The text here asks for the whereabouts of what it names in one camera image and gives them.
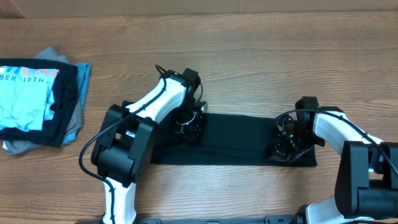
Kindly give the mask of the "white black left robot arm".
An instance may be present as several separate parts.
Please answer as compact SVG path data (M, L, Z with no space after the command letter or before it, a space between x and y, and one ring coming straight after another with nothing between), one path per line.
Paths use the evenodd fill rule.
M156 138L177 144L200 140L204 103L194 97L201 86L198 72L156 69L157 86L135 103L112 105L100 132L84 146L94 146L94 177L105 189L100 223L134 223L136 184L150 164Z

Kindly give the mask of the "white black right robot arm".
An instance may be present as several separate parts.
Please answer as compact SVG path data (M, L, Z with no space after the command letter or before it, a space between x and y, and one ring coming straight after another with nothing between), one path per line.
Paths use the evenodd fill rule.
M269 215L265 223L384 223L397 218L397 144L368 134L343 110L304 96L271 126L271 156L293 164L316 145L340 155L335 193L303 205L294 215Z

